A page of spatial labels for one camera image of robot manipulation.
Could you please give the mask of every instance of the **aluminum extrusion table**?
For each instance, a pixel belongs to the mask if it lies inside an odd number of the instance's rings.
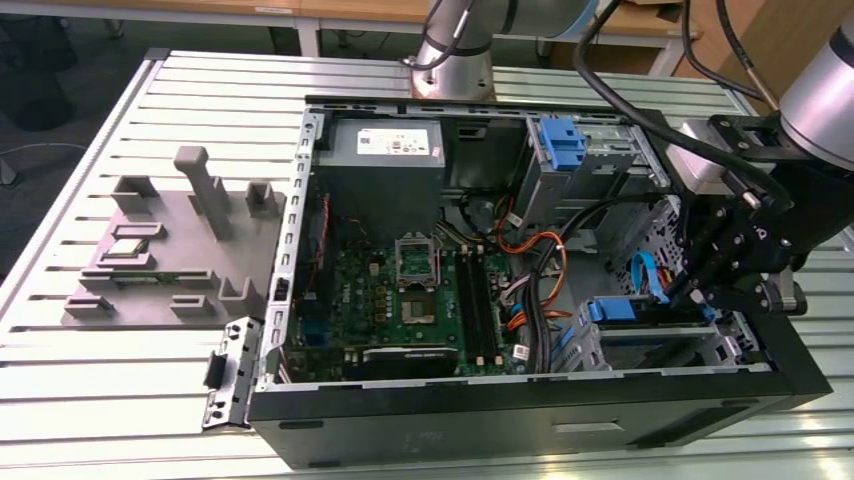
[[[677,125],[746,104],[713,84],[609,75],[609,83]],[[571,72],[496,68],[506,101],[601,105]],[[182,144],[206,145],[230,189],[267,179],[287,189],[307,94],[407,96],[391,62],[171,52],[143,62],[53,208],[0,288],[0,477],[198,478],[278,475],[288,468],[252,432],[199,433],[202,377],[219,327],[63,328],[115,209],[120,175],[187,189],[172,166]],[[406,475],[502,478],[850,478],[854,471],[854,256],[842,238],[797,278],[810,313],[794,325],[835,393],[755,417],[677,449],[422,464]],[[320,476],[400,478],[395,468]]]

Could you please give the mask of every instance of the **ram slot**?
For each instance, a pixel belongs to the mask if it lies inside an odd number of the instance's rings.
[[[456,254],[456,296],[459,310],[463,314],[463,342],[466,345],[466,362],[483,364],[483,352],[480,350],[480,340],[478,335],[478,311],[475,307],[474,295],[471,290],[471,274],[468,271],[467,252]]]
[[[480,337],[480,352],[486,360],[499,363],[498,343],[495,340],[495,318],[492,316],[492,299],[490,295],[490,281],[486,275],[483,253],[478,252],[468,261],[470,279],[478,309],[478,333]]]

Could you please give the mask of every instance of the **green circuit board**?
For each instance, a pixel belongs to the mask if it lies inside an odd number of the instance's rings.
[[[328,315],[312,314],[308,308],[299,312],[298,336],[304,339],[304,345],[290,349],[288,365],[304,372],[302,381],[340,381],[342,351],[374,347],[448,347],[459,351],[455,375],[514,373],[508,361],[502,365],[466,362],[454,255],[452,250],[439,251],[435,288],[400,291],[394,249],[350,249],[339,254]],[[403,261],[402,272],[423,274],[430,272],[428,262],[435,261],[435,257],[403,256]],[[495,283],[498,279],[508,278],[503,255],[487,255],[484,265]],[[498,318],[494,323],[499,352],[508,360]]]

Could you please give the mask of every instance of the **floor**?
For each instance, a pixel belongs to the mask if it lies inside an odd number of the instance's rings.
[[[0,156],[19,173],[0,188],[0,281],[9,272],[39,222],[68,179],[83,150],[44,146],[8,155],[1,152],[37,143],[87,146],[107,117],[149,47],[239,53],[299,55],[296,33],[263,27],[125,22],[124,37],[111,40],[100,20],[69,19],[68,37],[77,64],[57,74],[75,105],[73,119],[48,132],[24,132],[0,114]],[[416,35],[376,32],[324,32],[323,54],[330,57],[395,60],[418,50]],[[496,41],[494,63],[536,67],[532,42]]]

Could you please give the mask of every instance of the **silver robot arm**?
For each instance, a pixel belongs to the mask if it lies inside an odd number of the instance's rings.
[[[582,30],[597,0],[435,0],[412,69],[418,98],[486,100],[494,97],[492,36],[560,38]]]

